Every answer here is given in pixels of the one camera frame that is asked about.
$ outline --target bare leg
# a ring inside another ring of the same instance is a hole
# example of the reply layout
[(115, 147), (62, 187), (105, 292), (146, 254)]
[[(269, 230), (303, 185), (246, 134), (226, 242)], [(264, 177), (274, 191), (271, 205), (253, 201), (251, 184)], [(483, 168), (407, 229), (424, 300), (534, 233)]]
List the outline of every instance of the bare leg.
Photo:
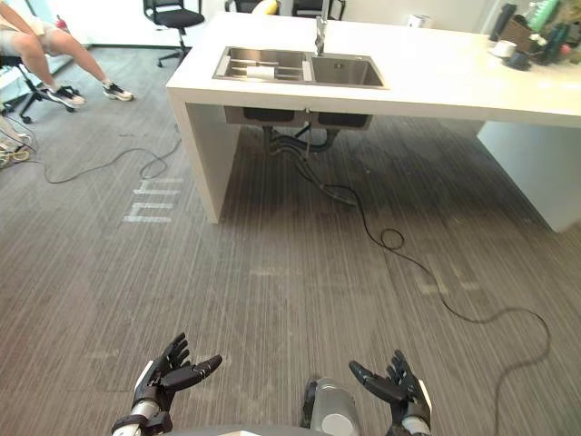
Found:
[(107, 77), (94, 57), (72, 36), (62, 30), (54, 30), (50, 35), (50, 46), (53, 52), (64, 53), (99, 82)]
[(18, 33), (12, 38), (12, 45), (22, 57), (26, 68), (33, 72), (46, 85), (52, 86), (54, 78), (48, 71), (48, 63), (43, 47), (35, 36)]

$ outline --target desk leg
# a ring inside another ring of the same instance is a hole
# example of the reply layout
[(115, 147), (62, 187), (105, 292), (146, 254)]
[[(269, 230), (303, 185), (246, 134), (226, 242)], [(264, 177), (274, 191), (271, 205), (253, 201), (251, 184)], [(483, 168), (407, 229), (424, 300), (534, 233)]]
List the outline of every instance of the desk leg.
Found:
[(551, 229), (581, 220), (581, 129), (488, 122), (478, 139)]
[(222, 106), (185, 104), (175, 95), (170, 97), (206, 216), (210, 223), (218, 223), (240, 127), (226, 123)]

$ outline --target white countertop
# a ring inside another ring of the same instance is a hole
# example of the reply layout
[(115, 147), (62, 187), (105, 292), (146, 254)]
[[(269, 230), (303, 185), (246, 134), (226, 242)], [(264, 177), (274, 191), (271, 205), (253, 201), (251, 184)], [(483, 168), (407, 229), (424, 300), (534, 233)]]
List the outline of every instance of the white countertop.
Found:
[(369, 55), (388, 90), (212, 79), (225, 46), (314, 50), (309, 18), (223, 13), (167, 84), (188, 103), (581, 127), (581, 67), (505, 67), (486, 35), (329, 22), (325, 53)]

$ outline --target white desk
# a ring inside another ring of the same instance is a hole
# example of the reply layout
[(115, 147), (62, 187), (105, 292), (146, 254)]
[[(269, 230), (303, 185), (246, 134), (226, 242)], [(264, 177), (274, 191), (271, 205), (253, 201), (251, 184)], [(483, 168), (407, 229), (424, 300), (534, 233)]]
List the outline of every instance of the white desk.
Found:
[(517, 167), (513, 180), (554, 230), (581, 219), (580, 67), (519, 72), (487, 53), (485, 35), (329, 22), (325, 52), (371, 56), (389, 90), (212, 79), (225, 46), (312, 51), (314, 40), (311, 19), (220, 14), (167, 84), (210, 222), (220, 219), (240, 128), (226, 124), (225, 105), (503, 122), (485, 125), (485, 146), (509, 175)]

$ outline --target stainless steel sink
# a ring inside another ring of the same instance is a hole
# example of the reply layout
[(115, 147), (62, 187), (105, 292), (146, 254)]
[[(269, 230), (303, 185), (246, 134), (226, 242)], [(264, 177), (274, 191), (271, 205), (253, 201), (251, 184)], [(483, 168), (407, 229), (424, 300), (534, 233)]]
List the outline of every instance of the stainless steel sink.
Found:
[(351, 54), (315, 56), (308, 52), (226, 47), (214, 78), (387, 89), (369, 56)]
[[(304, 61), (303, 52), (227, 47), (214, 76), (230, 79), (302, 82)], [(249, 77), (248, 67), (266, 67), (267, 71), (271, 69), (273, 78)]]
[(370, 58), (324, 54), (313, 56), (310, 64), (317, 84), (385, 87)]
[[(213, 76), (215, 79), (276, 84), (327, 85), (388, 89), (368, 56), (322, 54), (284, 50), (226, 47)], [(308, 112), (305, 110), (224, 106), (230, 124), (303, 126), (364, 130), (371, 115)]]

